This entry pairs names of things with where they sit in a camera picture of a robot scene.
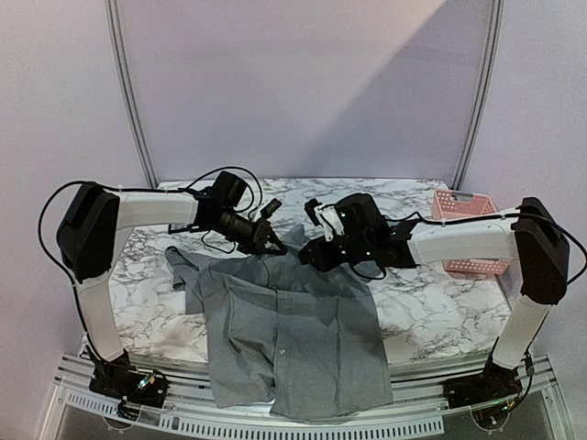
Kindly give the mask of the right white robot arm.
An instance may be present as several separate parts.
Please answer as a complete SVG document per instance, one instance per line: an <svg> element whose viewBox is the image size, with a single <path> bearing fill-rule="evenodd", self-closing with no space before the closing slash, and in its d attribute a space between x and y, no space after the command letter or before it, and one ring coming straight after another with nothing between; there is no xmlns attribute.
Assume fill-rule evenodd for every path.
<svg viewBox="0 0 587 440"><path fill-rule="evenodd" d="M496 214L453 220L427 220L417 214L388 220L362 192L337 203L312 199L305 212L324 234L308 242L299 259L321 272L362 262L372 262L379 270L463 259L519 262L521 296L494 345L491 366L474 381L474 391L484 400L508 387L508 370L522 360L550 309L568 289L568 237L535 197Z"/></svg>

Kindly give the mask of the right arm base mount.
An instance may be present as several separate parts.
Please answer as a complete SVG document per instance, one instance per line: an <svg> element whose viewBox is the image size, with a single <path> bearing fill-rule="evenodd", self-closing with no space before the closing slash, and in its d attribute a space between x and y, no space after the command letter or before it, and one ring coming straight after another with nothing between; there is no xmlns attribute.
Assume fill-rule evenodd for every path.
<svg viewBox="0 0 587 440"><path fill-rule="evenodd" d="M516 373L498 375L478 373L443 382L443 396L450 409L474 406L486 402L498 402L517 395L522 385Z"/></svg>

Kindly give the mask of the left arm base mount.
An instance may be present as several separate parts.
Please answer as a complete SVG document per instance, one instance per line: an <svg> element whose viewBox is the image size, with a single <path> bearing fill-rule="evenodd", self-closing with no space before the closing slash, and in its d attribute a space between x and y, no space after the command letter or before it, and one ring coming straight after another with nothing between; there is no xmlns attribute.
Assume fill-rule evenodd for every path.
<svg viewBox="0 0 587 440"><path fill-rule="evenodd" d="M167 377L156 369L96 362L89 390L122 402L162 409L169 386Z"/></svg>

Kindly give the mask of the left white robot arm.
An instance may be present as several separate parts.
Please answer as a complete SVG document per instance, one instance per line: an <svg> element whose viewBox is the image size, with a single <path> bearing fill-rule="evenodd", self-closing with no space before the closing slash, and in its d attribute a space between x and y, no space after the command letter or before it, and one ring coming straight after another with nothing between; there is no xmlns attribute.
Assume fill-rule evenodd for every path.
<svg viewBox="0 0 587 440"><path fill-rule="evenodd" d="M202 191L107 188L83 181L57 231L57 244L72 284L88 345L107 364L99 376L117 398L137 387L125 364L109 293L116 235L123 229L169 226L171 233L216 232L245 255L283 255L287 249L269 219L281 207L272 199L248 218L237 206L246 189L238 176L222 172Z"/></svg>

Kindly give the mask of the grey button shirt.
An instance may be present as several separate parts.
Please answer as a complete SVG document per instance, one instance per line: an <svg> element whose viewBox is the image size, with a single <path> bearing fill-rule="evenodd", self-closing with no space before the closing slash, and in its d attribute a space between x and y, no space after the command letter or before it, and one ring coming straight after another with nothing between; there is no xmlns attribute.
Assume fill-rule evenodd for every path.
<svg viewBox="0 0 587 440"><path fill-rule="evenodd" d="M282 256L165 252L185 311L205 318L216 405L267 402L275 414L320 420L390 404L370 287L349 269L322 273L302 264L301 225L283 241Z"/></svg>

